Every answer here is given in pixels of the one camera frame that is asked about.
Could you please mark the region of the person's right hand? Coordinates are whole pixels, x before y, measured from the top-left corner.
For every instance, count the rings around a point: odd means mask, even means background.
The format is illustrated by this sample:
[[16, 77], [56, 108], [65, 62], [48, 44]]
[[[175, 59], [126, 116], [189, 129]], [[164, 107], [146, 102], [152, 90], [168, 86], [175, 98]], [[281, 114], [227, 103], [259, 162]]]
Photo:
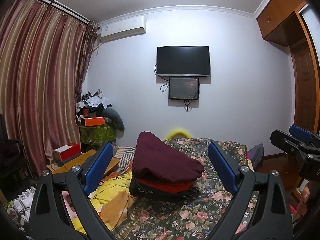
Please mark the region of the person's right hand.
[[298, 204], [298, 209], [297, 209], [297, 215], [296, 218], [300, 219], [300, 217], [303, 217], [306, 215], [308, 208], [306, 206], [307, 201], [310, 198], [310, 188], [309, 188], [309, 183], [307, 183], [302, 191], [300, 202]]

